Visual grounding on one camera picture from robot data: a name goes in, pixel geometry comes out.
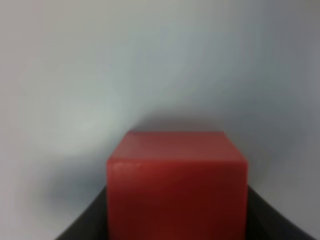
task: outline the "cube front face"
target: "cube front face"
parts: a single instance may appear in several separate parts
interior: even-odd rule
[[[247,163],[111,156],[107,201],[111,240],[243,240]]]

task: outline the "white wall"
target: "white wall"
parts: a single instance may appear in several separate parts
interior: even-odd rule
[[[132,128],[224,129],[255,189],[320,237],[320,35],[291,2],[1,1],[1,239],[59,235]]]

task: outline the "cube top face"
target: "cube top face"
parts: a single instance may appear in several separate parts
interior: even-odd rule
[[[245,162],[223,132],[129,132],[110,160]]]

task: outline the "red cube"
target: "red cube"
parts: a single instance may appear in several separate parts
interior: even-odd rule
[[[248,164],[222,132],[129,132],[107,161],[111,240],[244,240]]]

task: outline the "white backdrop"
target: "white backdrop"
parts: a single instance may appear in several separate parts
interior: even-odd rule
[[[316,0],[2,0],[0,237],[52,240],[129,129],[222,129],[320,238]]]

